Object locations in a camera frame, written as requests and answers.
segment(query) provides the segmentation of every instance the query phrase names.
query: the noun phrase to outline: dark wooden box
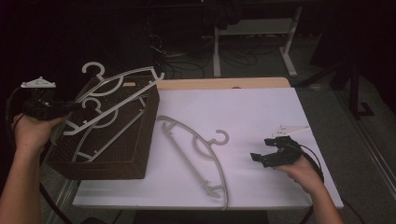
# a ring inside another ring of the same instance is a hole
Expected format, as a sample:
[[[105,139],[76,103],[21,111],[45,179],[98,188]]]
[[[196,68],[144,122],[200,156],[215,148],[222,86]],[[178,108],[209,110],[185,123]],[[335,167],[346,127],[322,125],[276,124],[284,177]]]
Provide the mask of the dark wooden box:
[[[107,96],[96,97],[101,103],[101,110],[106,111],[117,103],[123,101],[143,87],[147,86],[152,77],[125,77],[123,85],[118,90]],[[99,80],[93,78],[82,94],[95,86]],[[114,84],[101,87],[99,91],[108,91],[118,83],[113,80]],[[89,180],[89,179],[142,179],[145,177],[146,167],[149,159],[149,148],[151,144],[152,130],[157,115],[160,96],[156,86],[153,86],[141,95],[145,107],[139,100],[134,100],[122,106],[117,118],[108,126],[101,129],[91,129],[86,135],[80,152],[88,155],[94,155],[105,144],[109,142],[128,122],[130,122],[141,109],[144,108],[143,115],[137,119],[117,140],[115,140],[102,154],[94,161],[87,161],[86,158],[76,156],[76,148],[80,144],[85,129],[75,135],[62,135],[57,146],[53,146],[47,157],[47,164],[61,175],[68,179]],[[95,111],[96,103],[87,102],[89,109],[74,112],[69,120],[83,124],[83,120],[91,120],[99,113]],[[110,122],[115,112],[110,113],[101,119],[97,125],[103,125]],[[64,131],[73,131],[67,125],[64,125]]]

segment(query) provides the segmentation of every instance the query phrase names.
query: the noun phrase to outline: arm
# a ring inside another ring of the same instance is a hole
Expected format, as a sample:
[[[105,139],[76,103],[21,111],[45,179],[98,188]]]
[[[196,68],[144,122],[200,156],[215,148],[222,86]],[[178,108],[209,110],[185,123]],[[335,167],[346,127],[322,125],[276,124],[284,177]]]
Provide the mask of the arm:
[[[14,124],[20,117],[14,118]],[[0,223],[41,223],[40,154],[52,127],[62,121],[38,121],[24,116],[14,127],[16,151],[0,198]]]
[[[329,191],[327,191],[318,174],[306,158],[302,156],[294,164],[278,166],[276,169],[288,173],[288,176],[300,184],[304,191],[311,196],[314,205],[315,223],[343,223],[332,202]]]

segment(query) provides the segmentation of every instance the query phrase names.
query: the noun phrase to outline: forearm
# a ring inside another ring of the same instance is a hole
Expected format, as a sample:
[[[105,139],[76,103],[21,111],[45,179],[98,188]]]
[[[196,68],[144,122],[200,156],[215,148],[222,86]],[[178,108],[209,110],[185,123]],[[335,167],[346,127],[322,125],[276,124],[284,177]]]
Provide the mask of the forearm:
[[[323,186],[311,193],[314,205],[314,217],[316,224],[339,224],[344,223],[337,209],[335,208],[329,191]]]
[[[39,153],[19,153],[0,199],[0,223],[41,223]]]

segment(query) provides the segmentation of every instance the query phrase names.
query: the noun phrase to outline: hand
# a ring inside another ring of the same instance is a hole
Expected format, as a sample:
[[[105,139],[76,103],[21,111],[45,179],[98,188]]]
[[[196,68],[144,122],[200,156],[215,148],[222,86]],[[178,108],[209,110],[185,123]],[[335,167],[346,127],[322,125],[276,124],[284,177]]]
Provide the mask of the hand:
[[[274,168],[288,173],[288,177],[300,184],[308,194],[324,188],[319,175],[304,156],[301,156],[294,164],[281,165]]]
[[[63,121],[65,121],[65,118],[37,120],[23,114],[15,116],[12,128],[15,134],[17,151],[39,155],[50,139],[52,128]]]

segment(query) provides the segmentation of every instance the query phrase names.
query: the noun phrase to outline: white tabletop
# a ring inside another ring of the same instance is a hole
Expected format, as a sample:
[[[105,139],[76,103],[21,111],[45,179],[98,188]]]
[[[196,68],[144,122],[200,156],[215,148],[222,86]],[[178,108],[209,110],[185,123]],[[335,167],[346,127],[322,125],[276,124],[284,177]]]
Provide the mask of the white tabletop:
[[[308,121],[295,89],[234,89],[160,91],[157,115],[179,120],[193,128],[205,140],[222,141],[224,130],[230,141],[213,145],[229,191],[230,210],[294,209],[312,204],[309,195],[286,174],[263,168],[252,161],[250,152],[269,154],[275,147],[264,144],[265,138],[283,126],[307,126]],[[81,181],[73,205],[123,209],[220,209],[221,198],[210,197],[180,153],[166,138],[162,124],[156,121],[148,158],[146,177],[142,180]],[[174,127],[173,136],[210,185],[220,183],[214,162],[194,155],[192,135]],[[291,138],[311,148],[318,156],[325,185],[335,206],[343,207],[325,161],[311,130]]]

